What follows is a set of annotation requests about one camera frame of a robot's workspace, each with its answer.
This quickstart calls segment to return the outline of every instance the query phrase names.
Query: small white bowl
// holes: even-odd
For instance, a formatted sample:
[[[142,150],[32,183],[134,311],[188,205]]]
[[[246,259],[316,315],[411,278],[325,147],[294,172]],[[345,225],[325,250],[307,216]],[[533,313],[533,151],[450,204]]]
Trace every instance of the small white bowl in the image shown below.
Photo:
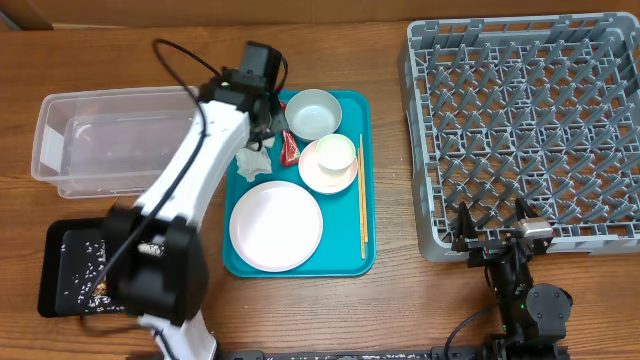
[[[356,158],[356,147],[348,137],[330,134],[318,141],[318,164],[331,173],[345,171]]]
[[[285,117],[289,128],[300,139],[311,142],[332,134],[342,121],[338,100],[326,91],[300,91],[287,103]]]

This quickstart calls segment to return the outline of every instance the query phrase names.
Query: gray dish rack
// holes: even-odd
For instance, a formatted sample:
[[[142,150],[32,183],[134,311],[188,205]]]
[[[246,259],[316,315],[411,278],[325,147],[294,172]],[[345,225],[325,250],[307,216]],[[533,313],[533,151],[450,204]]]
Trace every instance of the gray dish rack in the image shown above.
[[[399,59],[419,248],[451,251],[459,203],[504,238],[524,196],[549,252],[640,252],[640,25],[628,13],[426,20]]]

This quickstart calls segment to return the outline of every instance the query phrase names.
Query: chopsticks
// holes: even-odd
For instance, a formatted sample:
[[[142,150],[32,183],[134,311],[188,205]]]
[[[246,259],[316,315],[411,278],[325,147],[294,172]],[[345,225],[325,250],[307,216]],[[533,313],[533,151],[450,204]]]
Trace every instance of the chopsticks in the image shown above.
[[[360,253],[362,259],[366,257],[365,244],[369,242],[369,229],[367,226],[367,195],[364,175],[364,148],[362,146],[362,134],[360,135],[360,148],[358,149],[358,197],[360,199]]]

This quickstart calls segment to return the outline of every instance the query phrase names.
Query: wood grain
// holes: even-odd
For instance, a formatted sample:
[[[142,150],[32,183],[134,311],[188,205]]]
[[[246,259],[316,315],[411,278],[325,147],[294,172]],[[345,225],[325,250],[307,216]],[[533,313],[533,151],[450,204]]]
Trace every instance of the wood grain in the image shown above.
[[[50,21],[56,29],[59,24],[140,28],[460,19],[630,11],[637,6],[637,0],[517,3],[510,0],[30,0],[28,3],[37,9],[40,18]]]
[[[100,216],[113,199],[65,200],[29,173],[42,99],[51,93],[173,85],[150,42],[164,37],[216,67],[238,64],[244,42],[280,49],[292,89],[354,89],[371,105],[378,254],[359,278],[243,280],[222,266],[225,183],[202,230],[211,284],[203,313],[223,349],[269,352],[428,349],[442,345],[464,318],[493,302],[481,270],[435,264],[418,253],[411,198],[411,154],[396,60],[406,22],[0,34],[0,358],[121,359],[153,351],[140,331],[85,336],[74,319],[36,311],[48,226],[61,218]],[[190,84],[209,74],[169,53]],[[575,298],[568,323],[577,359],[635,359],[640,344],[640,256],[550,255],[531,264],[537,282]],[[118,325],[131,320],[94,320]],[[463,330],[457,344],[478,344],[497,317]]]

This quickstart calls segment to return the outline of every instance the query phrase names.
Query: plastic container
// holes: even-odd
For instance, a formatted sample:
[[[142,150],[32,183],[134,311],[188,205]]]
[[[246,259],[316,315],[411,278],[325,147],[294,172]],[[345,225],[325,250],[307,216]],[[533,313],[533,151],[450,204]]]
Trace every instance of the plastic container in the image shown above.
[[[31,175],[64,198],[140,194],[173,157],[193,113],[177,86],[49,95],[36,125]]]
[[[640,252],[640,25],[628,13],[416,21],[399,59],[418,245],[451,251],[457,206],[481,238],[523,196],[549,252]]]
[[[282,90],[280,100],[288,102],[297,91]],[[222,243],[222,260],[224,266],[232,274],[239,277],[314,277],[314,276],[358,276],[369,271],[376,258],[376,223],[375,223],[375,191],[373,184],[373,142],[371,138],[371,117],[369,103],[355,91],[330,90],[342,107],[342,122],[336,133],[347,136],[358,144],[360,134],[364,150],[367,226],[369,241],[365,244],[366,256],[362,259],[360,248],[360,221],[358,185],[353,182],[338,194],[323,195],[311,190],[300,177],[297,166],[284,167],[280,163],[282,137],[276,136],[273,148],[268,149],[271,159],[272,174],[260,174],[256,180],[248,183],[237,174],[238,164],[233,160],[227,170],[227,192],[224,220],[224,242]],[[298,141],[300,150],[310,144]],[[320,244],[311,257],[302,265],[284,272],[265,272],[247,264],[235,251],[229,233],[231,213],[236,203],[249,189],[274,180],[281,180],[300,185],[308,190],[318,202],[322,212],[323,230]]]

